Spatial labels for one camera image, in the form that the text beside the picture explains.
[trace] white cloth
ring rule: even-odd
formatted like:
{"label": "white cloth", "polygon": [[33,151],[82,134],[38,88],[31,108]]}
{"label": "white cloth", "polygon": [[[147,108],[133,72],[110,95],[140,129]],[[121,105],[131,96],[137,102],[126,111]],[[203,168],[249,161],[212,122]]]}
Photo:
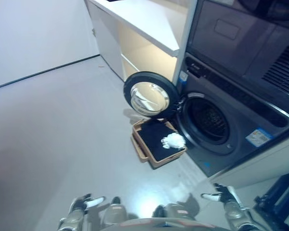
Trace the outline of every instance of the white cloth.
{"label": "white cloth", "polygon": [[177,148],[182,149],[185,146],[185,139],[178,133],[169,134],[161,140],[163,148]]}

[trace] grey floor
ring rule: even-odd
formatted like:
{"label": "grey floor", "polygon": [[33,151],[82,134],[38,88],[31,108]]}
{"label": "grey floor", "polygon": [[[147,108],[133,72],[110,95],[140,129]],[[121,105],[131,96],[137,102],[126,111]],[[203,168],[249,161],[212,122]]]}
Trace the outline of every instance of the grey floor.
{"label": "grey floor", "polygon": [[222,205],[206,210],[200,194],[214,190],[189,156],[156,170],[138,160],[122,87],[96,57],[0,88],[0,231],[55,230],[86,193],[107,201],[85,230],[99,230],[98,212],[116,195],[131,218],[187,201],[196,218],[227,227]]}

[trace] dryer vent grille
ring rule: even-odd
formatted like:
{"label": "dryer vent grille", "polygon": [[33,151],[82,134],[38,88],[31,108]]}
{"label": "dryer vent grille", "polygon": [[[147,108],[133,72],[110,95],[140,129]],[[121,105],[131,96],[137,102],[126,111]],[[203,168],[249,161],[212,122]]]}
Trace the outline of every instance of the dryer vent grille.
{"label": "dryer vent grille", "polygon": [[265,73],[263,79],[289,95],[289,47]]}

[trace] washing machine door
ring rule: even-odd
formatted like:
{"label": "washing machine door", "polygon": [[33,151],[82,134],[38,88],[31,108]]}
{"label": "washing machine door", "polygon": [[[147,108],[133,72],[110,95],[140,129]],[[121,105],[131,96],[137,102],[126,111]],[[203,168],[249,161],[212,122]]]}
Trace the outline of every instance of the washing machine door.
{"label": "washing machine door", "polygon": [[172,116],[180,99],[173,83],[148,71],[129,76],[124,83],[123,92],[127,103],[136,112],[154,119]]}

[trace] baseboard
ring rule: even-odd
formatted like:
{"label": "baseboard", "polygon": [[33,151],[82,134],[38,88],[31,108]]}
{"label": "baseboard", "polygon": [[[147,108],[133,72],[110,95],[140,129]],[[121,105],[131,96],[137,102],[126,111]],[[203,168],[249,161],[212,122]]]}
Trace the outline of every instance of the baseboard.
{"label": "baseboard", "polygon": [[57,66],[57,67],[54,67],[54,68],[51,68],[51,69],[48,69],[48,70],[45,70],[45,71],[37,72],[35,74],[29,75],[29,76],[26,76],[26,77],[23,77],[23,78],[19,78],[17,80],[13,80],[11,82],[7,82],[7,83],[4,83],[4,84],[1,84],[0,88],[5,87],[5,86],[10,85],[10,84],[13,84],[13,83],[16,83],[16,82],[19,82],[19,81],[24,80],[26,78],[31,78],[31,77],[34,77],[34,76],[38,76],[40,74],[44,74],[46,72],[53,71],[53,70],[59,69],[61,67],[65,67],[65,66],[76,64],[76,63],[79,63],[79,62],[82,62],[82,61],[85,61],[85,60],[88,60],[88,59],[92,59],[92,58],[95,58],[97,56],[100,56],[100,54],[93,55],[93,56],[90,56],[90,57],[87,57],[87,58],[84,58],[84,59],[79,59],[79,60],[73,61],[71,63],[63,64],[63,65],[60,65],[60,66]]}

